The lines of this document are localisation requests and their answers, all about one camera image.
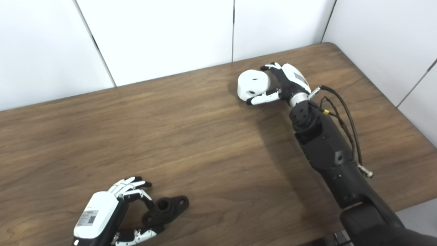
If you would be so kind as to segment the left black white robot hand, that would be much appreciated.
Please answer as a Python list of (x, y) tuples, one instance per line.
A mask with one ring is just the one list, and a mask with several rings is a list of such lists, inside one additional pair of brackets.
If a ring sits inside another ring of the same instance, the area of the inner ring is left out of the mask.
[(148, 209), (154, 202), (144, 188), (152, 184), (140, 176), (121, 179), (108, 190), (92, 195), (73, 230), (73, 246), (134, 246), (164, 232), (163, 225), (121, 231), (129, 204), (141, 200)]

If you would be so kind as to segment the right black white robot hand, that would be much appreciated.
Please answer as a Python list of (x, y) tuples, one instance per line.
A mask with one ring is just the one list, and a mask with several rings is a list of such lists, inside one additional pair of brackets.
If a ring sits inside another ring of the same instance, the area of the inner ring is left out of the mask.
[(290, 64), (280, 65), (273, 62), (260, 67), (263, 72), (269, 71), (279, 84), (276, 89), (267, 90), (264, 93), (247, 99), (247, 105), (259, 105), (283, 100), (290, 107), (294, 107), (302, 101), (310, 100), (312, 90), (302, 73)]

